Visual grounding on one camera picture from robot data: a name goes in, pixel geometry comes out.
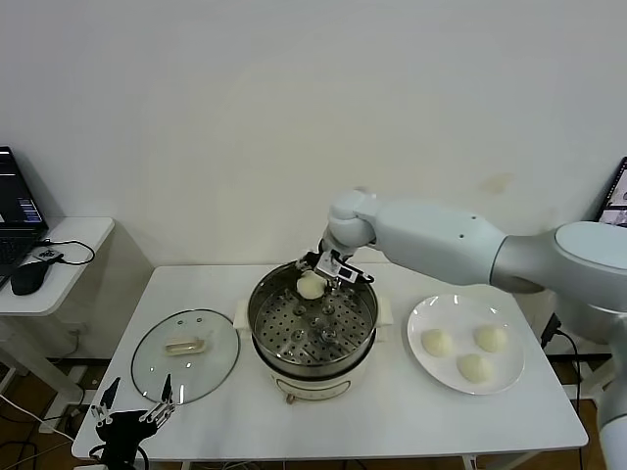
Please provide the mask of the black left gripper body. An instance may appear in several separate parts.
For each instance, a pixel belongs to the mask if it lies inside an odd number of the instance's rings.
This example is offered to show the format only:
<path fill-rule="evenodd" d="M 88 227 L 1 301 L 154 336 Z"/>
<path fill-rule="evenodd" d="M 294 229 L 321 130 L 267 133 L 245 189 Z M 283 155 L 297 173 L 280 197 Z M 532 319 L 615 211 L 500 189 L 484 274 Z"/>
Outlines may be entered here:
<path fill-rule="evenodd" d="M 101 463 L 134 463 L 137 455 L 144 463 L 149 462 L 141 443 L 156 434 L 156 422 L 141 420 L 143 414 L 144 411 L 115 412 L 109 421 L 96 427 L 103 442 L 95 447 L 101 450 L 98 457 Z"/>

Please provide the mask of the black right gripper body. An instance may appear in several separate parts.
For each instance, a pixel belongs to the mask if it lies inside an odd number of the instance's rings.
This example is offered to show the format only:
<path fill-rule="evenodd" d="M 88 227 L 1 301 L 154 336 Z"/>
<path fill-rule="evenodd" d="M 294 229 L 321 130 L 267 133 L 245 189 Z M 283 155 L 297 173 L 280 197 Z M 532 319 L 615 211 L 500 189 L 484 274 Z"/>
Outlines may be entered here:
<path fill-rule="evenodd" d="M 335 250 L 319 253 L 307 252 L 303 256 L 303 263 L 313 270 L 338 270 L 340 268 L 340 254 Z"/>

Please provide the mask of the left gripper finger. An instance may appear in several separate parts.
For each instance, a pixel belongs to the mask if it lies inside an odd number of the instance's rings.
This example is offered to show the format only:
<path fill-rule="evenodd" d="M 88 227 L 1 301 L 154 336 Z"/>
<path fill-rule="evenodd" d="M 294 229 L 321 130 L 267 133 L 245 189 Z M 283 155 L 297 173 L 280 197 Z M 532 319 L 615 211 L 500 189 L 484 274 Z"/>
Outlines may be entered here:
<path fill-rule="evenodd" d="M 121 378 L 117 377 L 112 384 L 104 391 L 98 404 L 92 405 L 92 414 L 98 422 L 110 422 L 110 411 L 113 408 L 114 400 L 118 391 Z"/>
<path fill-rule="evenodd" d="M 161 400 L 141 416 L 142 422 L 164 424 L 174 412 L 171 375 L 168 374 L 163 386 Z"/>

